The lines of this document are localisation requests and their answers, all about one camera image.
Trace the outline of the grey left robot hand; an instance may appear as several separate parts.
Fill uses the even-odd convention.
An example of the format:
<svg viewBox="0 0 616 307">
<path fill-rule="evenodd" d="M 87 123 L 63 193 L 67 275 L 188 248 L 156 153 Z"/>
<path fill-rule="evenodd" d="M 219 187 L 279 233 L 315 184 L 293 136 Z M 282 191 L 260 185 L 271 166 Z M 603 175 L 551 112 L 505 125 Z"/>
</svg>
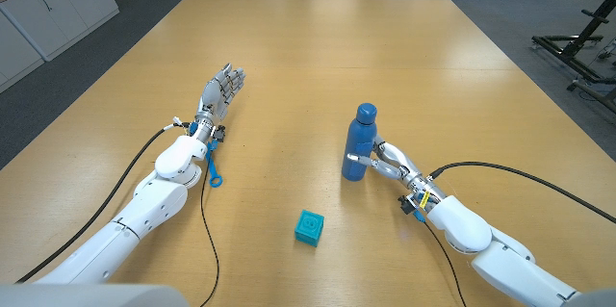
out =
<svg viewBox="0 0 616 307">
<path fill-rule="evenodd" d="M 206 141 L 213 128 L 220 124 L 227 114 L 227 108 L 244 85 L 246 74 L 242 68 L 233 69 L 227 64 L 206 83 L 199 98 L 195 122 L 195 135 Z"/>
</svg>

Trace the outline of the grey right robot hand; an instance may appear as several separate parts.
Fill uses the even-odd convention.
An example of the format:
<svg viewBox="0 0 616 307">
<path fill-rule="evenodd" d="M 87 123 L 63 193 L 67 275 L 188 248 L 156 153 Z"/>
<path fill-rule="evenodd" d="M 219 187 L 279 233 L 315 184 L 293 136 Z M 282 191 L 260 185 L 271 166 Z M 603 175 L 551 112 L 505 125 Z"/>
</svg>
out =
<svg viewBox="0 0 616 307">
<path fill-rule="evenodd" d="M 405 153 L 379 135 L 374 138 L 372 152 L 376 155 L 375 159 L 358 153 L 346 153 L 346 160 L 371 167 L 379 174 L 399 181 L 408 190 L 408 194 L 400 200 L 404 206 L 410 205 L 414 209 L 420 208 L 429 212 L 447 198 Z"/>
</svg>

